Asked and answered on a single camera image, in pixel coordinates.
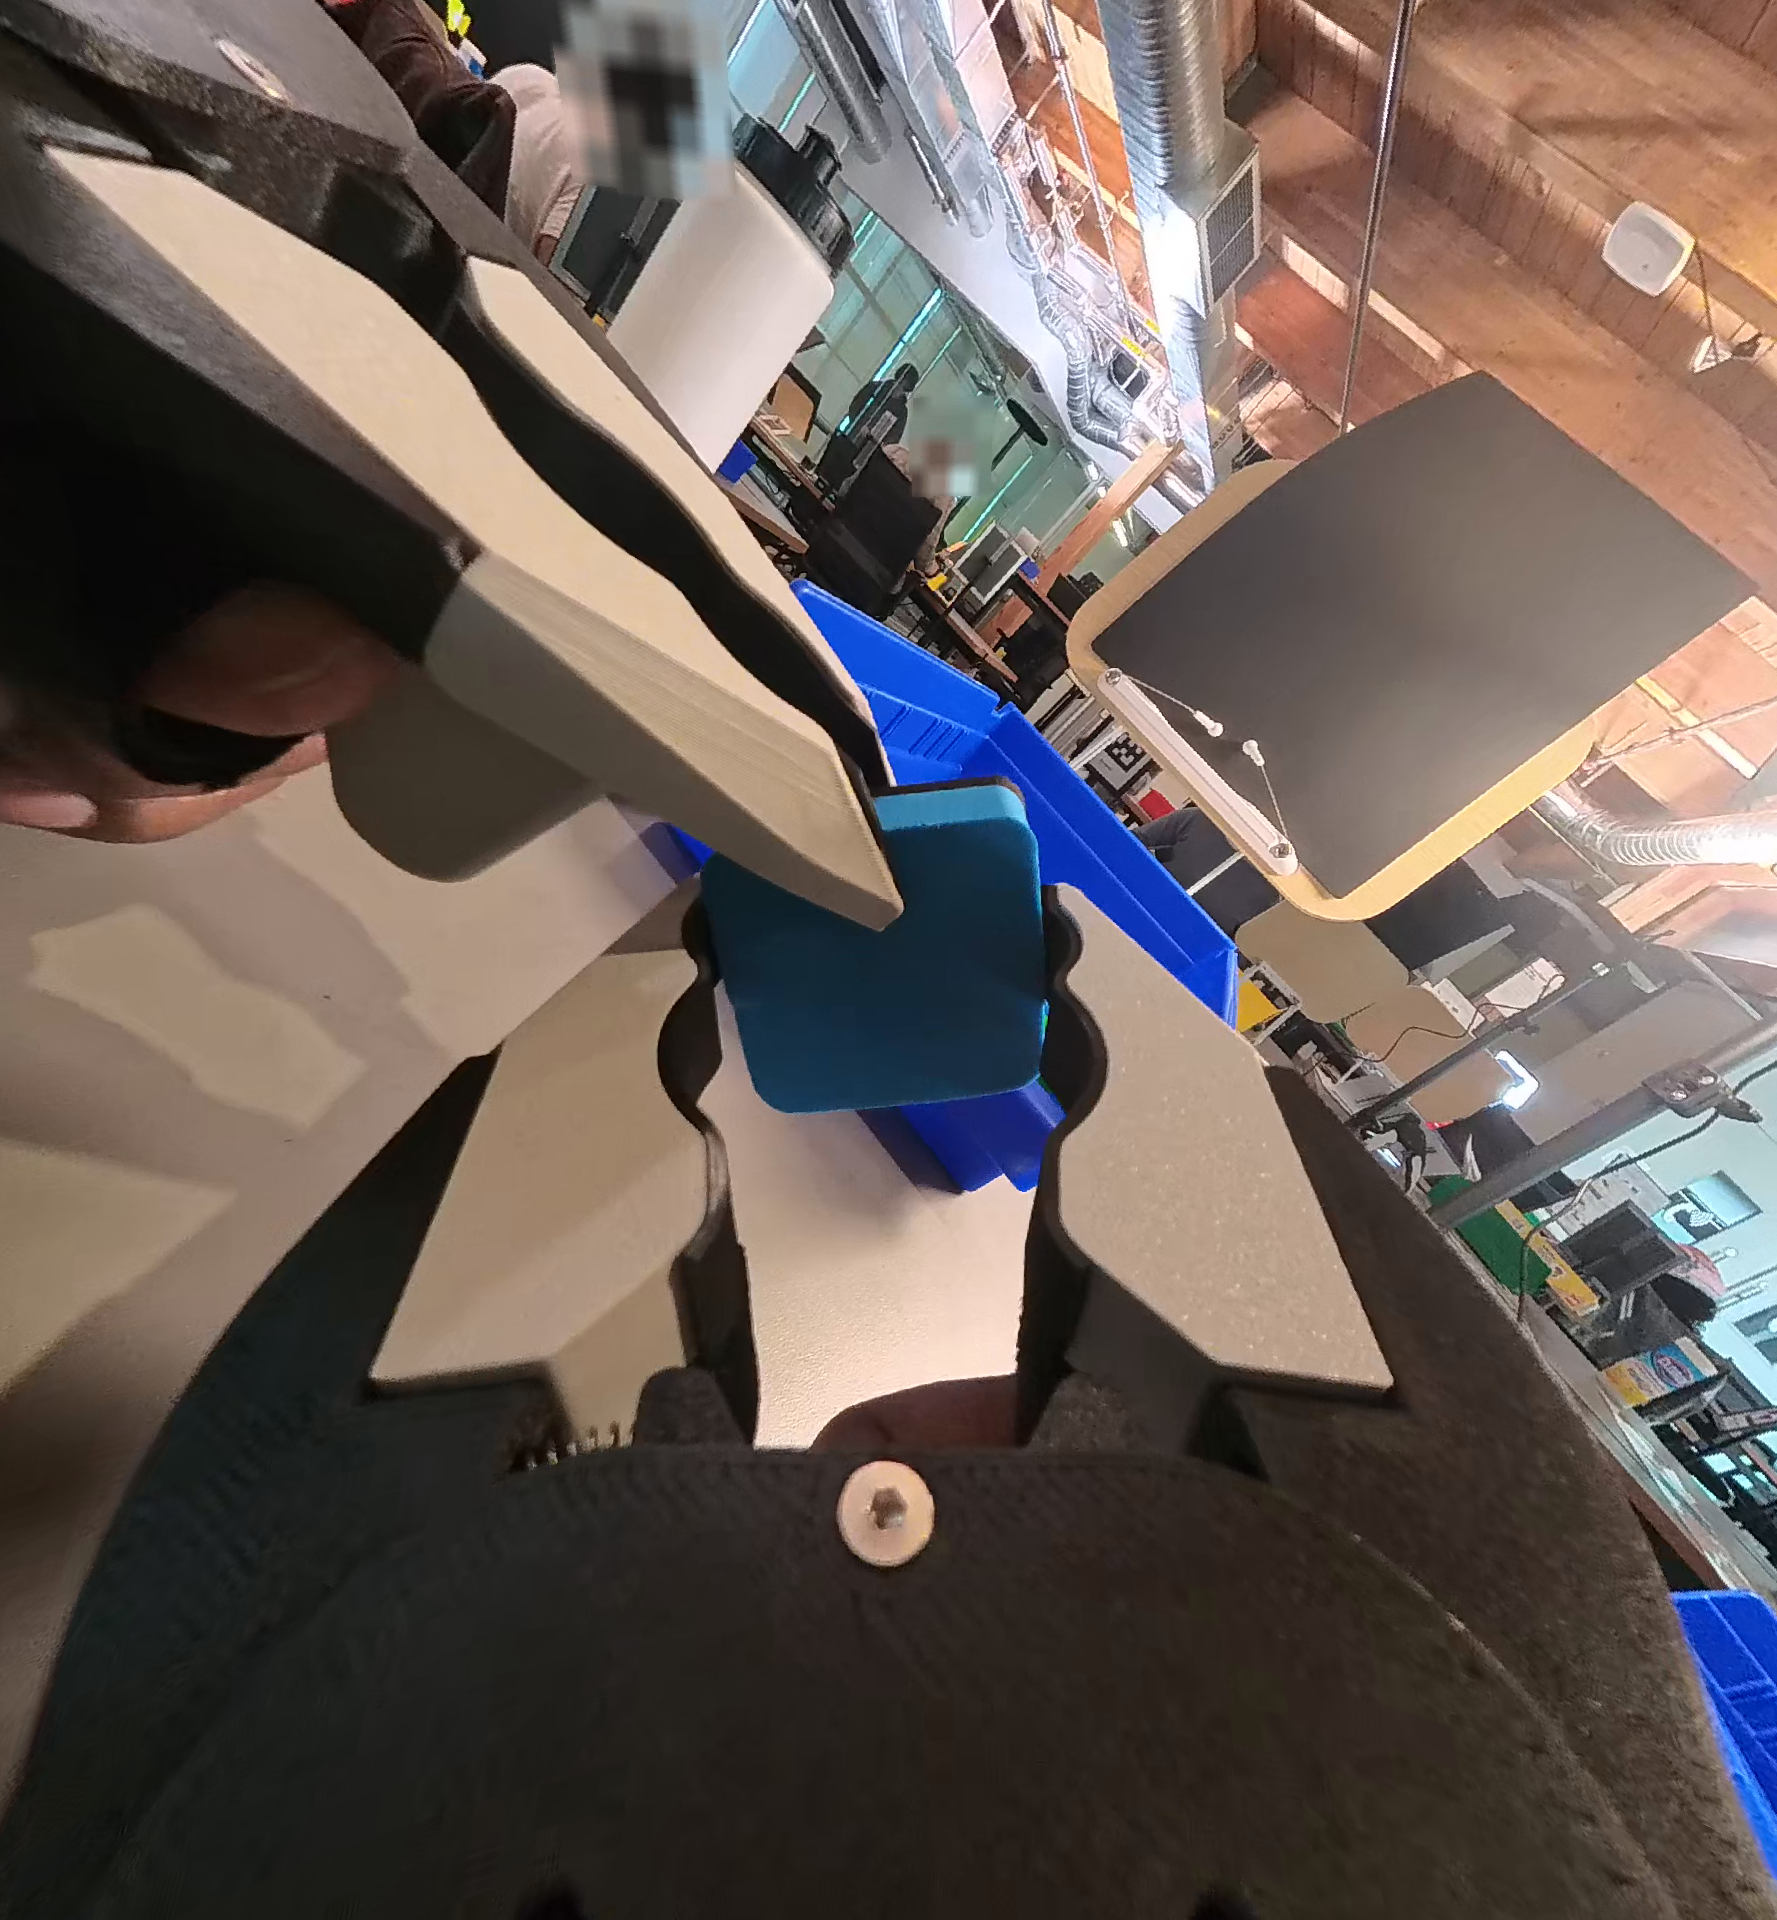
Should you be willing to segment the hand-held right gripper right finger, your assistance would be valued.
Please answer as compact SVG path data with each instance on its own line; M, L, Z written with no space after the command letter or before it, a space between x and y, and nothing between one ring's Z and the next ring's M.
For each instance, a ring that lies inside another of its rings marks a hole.
M1188 1453L1235 1389L1382 1403L1393 1375L1254 1048L1067 884L1041 897L1043 1141L1019 1432L1070 1378Z

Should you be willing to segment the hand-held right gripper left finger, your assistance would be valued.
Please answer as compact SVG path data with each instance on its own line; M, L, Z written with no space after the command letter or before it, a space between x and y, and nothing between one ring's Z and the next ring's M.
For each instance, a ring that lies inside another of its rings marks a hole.
M736 1222L705 1094L722 1063L700 887L684 884L519 1020L373 1359L381 1394L540 1385L574 1447L697 1403L736 1440Z

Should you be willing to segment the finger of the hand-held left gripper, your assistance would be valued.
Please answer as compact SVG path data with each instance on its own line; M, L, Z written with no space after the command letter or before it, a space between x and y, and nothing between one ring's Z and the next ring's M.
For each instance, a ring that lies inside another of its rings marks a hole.
M396 300L189 173L48 155L474 544L425 643L445 696L815 907L901 915L827 732L552 493Z
M552 493L673 585L739 667L827 732L865 790L890 785L865 698L778 565L574 313L521 267L471 258L440 344Z

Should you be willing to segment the light blue foam block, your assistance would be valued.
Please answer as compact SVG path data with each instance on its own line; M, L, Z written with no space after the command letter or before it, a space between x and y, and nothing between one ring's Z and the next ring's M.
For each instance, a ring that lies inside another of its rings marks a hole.
M1003 780L879 802L902 911L867 928L715 850L700 900L759 1098L871 1110L1019 1091L1046 1022L1040 850Z

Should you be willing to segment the large blue plastic bin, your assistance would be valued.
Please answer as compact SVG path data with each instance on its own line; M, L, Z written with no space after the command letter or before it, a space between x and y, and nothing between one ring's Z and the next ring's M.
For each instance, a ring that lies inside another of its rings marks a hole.
M859 686L897 778L892 790L975 780L1019 788L1041 879L1092 899L1231 1024L1232 943L1018 708L822 588L798 585L795 593ZM686 833L679 841L700 869L715 854ZM985 1187L1006 1176L1013 1187L1031 1189L1043 1141L1060 1122L1040 1067L1019 1091L871 1110L901 1114L956 1187Z

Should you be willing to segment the person's left hand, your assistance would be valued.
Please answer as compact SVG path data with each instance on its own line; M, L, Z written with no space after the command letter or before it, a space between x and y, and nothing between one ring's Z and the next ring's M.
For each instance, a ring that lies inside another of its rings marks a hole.
M325 759L406 660L348 611L256 582L199 614L111 711L0 678L0 827L155 845Z

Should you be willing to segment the white paper roll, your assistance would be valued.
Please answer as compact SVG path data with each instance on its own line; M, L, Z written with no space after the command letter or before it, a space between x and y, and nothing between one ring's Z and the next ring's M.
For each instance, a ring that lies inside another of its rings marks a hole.
M743 165L664 226L607 337L711 473L834 297L822 256Z

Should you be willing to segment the green bin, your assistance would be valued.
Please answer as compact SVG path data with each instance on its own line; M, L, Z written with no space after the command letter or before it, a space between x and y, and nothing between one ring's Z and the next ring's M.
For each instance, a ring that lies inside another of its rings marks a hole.
M1548 1236L1512 1201L1500 1201L1458 1223L1452 1234L1487 1276L1510 1298L1548 1293L1554 1273Z

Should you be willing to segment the tan acoustic panel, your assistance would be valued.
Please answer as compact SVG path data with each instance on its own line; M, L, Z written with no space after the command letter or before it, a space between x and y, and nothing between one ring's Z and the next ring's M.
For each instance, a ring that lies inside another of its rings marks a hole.
M1239 925L1235 946L1318 1022L1344 1022L1413 978L1365 922L1312 917L1288 900Z

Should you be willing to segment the black office chair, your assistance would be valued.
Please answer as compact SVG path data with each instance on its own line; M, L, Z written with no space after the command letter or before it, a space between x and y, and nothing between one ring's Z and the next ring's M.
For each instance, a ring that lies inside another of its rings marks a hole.
M954 493L901 441L877 448L807 535L803 577L870 618L886 618L906 579L932 568Z

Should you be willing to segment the dark brown jacket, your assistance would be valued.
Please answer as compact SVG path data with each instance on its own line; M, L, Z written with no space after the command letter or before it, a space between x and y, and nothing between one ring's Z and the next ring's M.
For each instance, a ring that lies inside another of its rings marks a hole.
M322 1L319 8L389 83L419 138L504 216L516 146L510 94L468 72L424 1Z

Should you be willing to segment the metal light stand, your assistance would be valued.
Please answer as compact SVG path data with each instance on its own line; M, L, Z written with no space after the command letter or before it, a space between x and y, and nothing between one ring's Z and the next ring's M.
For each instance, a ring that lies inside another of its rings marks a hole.
M1682 1060L1648 1075L1631 1091L1624 1091L1470 1187L1431 1199L1429 1222L1442 1229L1454 1229L1657 1117L1731 1115L1740 1104L1733 1070L1747 1067L1775 1048L1777 1012L1719 1044L1704 1060Z

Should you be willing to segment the white ceiling access point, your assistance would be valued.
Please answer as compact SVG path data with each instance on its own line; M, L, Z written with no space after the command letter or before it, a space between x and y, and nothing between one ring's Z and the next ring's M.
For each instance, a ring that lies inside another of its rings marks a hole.
M1658 300L1689 269L1695 238L1655 204L1630 203L1605 226L1600 260L1610 276Z

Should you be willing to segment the wide silver ceiling duct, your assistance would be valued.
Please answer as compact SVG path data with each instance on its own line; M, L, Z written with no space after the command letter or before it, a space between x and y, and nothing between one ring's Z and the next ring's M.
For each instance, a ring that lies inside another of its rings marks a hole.
M884 75L862 34L856 3L778 1L778 14L811 75L838 108L862 163L883 163L895 145Z

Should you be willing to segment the large silver vented duct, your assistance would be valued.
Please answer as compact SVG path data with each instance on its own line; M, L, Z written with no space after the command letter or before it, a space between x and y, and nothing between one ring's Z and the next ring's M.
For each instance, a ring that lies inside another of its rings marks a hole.
M1259 148L1227 108L1227 12L1097 3L1179 440L1208 488L1237 467L1237 287L1259 258Z

